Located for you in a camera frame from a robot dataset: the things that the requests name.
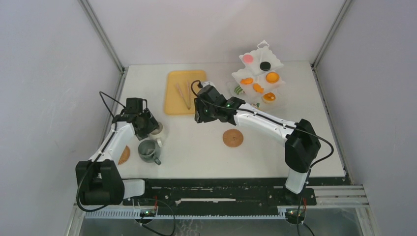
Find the orange glazed donut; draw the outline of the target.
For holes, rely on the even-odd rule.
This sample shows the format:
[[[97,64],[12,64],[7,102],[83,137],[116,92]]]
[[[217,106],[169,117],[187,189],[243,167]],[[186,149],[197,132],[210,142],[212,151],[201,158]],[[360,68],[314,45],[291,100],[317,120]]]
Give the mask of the orange glazed donut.
[[[262,101],[266,104],[272,104],[276,101],[276,96],[272,92],[266,93],[265,95],[263,95]]]

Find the white three tier stand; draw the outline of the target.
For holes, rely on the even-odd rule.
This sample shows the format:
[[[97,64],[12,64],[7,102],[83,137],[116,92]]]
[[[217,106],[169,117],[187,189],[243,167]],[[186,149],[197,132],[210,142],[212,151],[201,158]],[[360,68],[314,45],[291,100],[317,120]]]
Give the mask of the white three tier stand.
[[[232,73],[234,81],[227,83],[230,94],[246,101],[250,105],[253,103],[260,103],[259,110],[268,110],[277,106],[278,102],[281,100],[279,98],[280,94],[278,93],[278,89],[285,85],[285,82],[278,73],[278,70],[282,68],[284,64],[272,52],[269,48],[269,44],[263,40],[257,45],[257,49],[240,55],[239,59],[243,63],[244,68]],[[269,71],[262,71],[260,69],[260,63],[263,61],[267,61],[271,64],[271,69]],[[277,83],[270,84],[265,80],[266,75],[270,72],[276,72],[280,75],[280,80]],[[254,82],[250,85],[241,84],[241,79],[245,78],[253,78]],[[264,93],[260,94],[255,92],[252,88],[254,83],[258,83],[261,87],[263,87]],[[234,93],[236,86],[240,86],[244,90],[244,93],[236,95]],[[276,101],[272,104],[266,104],[262,101],[263,95],[269,92],[274,93],[276,96]]]

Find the small orange pastry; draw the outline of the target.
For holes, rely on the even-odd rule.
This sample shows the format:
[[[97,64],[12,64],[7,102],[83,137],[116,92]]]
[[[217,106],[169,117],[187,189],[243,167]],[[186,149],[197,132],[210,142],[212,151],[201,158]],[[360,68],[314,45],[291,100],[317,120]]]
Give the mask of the small orange pastry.
[[[245,79],[241,79],[240,83],[243,85],[250,85],[254,82],[253,78],[245,78]]]

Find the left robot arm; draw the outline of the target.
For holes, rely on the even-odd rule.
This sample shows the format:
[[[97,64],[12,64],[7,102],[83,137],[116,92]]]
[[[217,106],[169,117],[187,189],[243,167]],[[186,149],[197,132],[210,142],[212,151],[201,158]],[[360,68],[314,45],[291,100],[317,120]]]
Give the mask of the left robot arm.
[[[113,117],[110,131],[99,149],[87,161],[76,165],[76,203],[81,210],[88,212],[87,206],[96,206],[100,210],[132,197],[142,205],[152,202],[154,192],[145,187],[145,181],[123,179],[118,162],[133,137],[145,139],[158,128],[147,100],[126,99],[121,113]]]

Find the green layered cake slice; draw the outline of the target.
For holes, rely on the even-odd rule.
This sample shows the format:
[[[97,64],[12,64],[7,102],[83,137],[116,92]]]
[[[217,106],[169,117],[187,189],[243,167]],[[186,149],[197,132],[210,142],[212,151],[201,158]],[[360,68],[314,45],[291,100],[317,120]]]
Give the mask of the green layered cake slice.
[[[234,89],[234,93],[236,95],[240,95],[240,94],[244,93],[244,90],[240,86],[236,86],[235,89]]]

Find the orange round tart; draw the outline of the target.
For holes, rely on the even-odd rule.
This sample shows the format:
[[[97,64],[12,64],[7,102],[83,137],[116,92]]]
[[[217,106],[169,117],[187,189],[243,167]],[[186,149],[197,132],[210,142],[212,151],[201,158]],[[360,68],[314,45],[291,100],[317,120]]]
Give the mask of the orange round tart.
[[[270,84],[274,84],[280,80],[280,75],[276,72],[270,72],[266,75],[265,80]]]

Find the grey mug with rattan lid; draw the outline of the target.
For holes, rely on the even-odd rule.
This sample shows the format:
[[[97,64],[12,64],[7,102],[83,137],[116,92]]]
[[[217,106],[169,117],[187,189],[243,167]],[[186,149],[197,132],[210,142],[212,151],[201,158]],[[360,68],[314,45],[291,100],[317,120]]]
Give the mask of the grey mug with rattan lid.
[[[144,140],[138,146],[139,157],[147,163],[161,165],[160,160],[161,148],[154,140]]]

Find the round rattan coaster lid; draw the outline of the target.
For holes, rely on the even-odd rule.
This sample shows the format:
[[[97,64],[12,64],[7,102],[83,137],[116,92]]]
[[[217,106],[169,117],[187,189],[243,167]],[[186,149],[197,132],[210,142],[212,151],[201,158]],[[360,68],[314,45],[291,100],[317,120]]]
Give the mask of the round rattan coaster lid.
[[[223,133],[222,140],[226,146],[236,148],[243,143],[244,136],[237,129],[229,129]]]
[[[130,148],[126,146],[120,156],[120,159],[118,161],[118,165],[124,164],[130,157]]]

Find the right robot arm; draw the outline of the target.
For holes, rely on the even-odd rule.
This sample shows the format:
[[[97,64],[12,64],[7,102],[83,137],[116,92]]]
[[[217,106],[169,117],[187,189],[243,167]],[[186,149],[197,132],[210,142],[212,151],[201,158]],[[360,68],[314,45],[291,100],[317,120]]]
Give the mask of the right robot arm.
[[[196,82],[195,121],[206,123],[218,120],[234,126],[253,128],[267,134],[284,147],[285,163],[289,167],[284,198],[292,205],[304,197],[303,189],[310,165],[321,148],[319,137],[305,119],[287,121],[262,112],[237,97],[226,99],[211,82]]]

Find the yellow serving tray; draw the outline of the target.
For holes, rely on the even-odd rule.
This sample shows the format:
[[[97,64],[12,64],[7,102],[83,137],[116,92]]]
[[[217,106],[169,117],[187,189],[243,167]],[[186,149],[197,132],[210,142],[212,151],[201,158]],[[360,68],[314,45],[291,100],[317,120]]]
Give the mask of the yellow serving tray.
[[[203,70],[177,70],[168,73],[165,94],[164,112],[167,115],[194,115],[195,106],[192,91],[198,92],[200,89],[193,81],[204,82],[207,79],[206,72]]]

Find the black round cookie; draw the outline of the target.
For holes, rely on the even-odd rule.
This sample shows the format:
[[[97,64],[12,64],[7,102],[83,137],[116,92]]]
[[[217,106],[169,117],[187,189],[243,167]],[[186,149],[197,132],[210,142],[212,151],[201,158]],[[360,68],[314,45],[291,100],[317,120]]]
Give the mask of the black round cookie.
[[[260,63],[260,69],[262,71],[269,71],[271,69],[271,64],[267,61],[263,61]]]

